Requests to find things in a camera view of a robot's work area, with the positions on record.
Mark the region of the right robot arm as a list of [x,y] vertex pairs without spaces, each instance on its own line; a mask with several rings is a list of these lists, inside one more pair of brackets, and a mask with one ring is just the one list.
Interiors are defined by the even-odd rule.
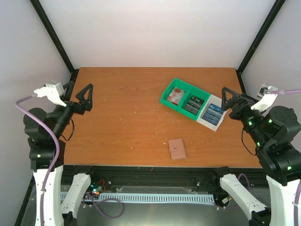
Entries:
[[237,203],[251,226],[298,226],[301,210],[301,153],[292,141],[301,125],[292,108],[273,105],[280,91],[262,86],[260,100],[222,89],[222,109],[243,124],[255,143],[270,191],[270,207],[258,201],[228,167],[215,170],[219,186]]

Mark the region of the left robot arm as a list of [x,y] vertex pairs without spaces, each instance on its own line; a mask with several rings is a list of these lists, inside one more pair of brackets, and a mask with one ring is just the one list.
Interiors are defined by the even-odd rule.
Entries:
[[[79,206],[85,192],[94,189],[98,178],[92,173],[78,171],[71,187],[61,200],[64,151],[67,139],[63,132],[73,123],[74,114],[83,115],[93,107],[93,85],[88,84],[77,95],[77,102],[70,101],[74,82],[47,83],[33,94],[16,102],[16,108],[24,113],[24,132],[28,135],[29,158],[36,186],[37,226],[76,226]],[[25,110],[21,103],[35,97],[46,97],[56,105],[47,113],[41,108]]]

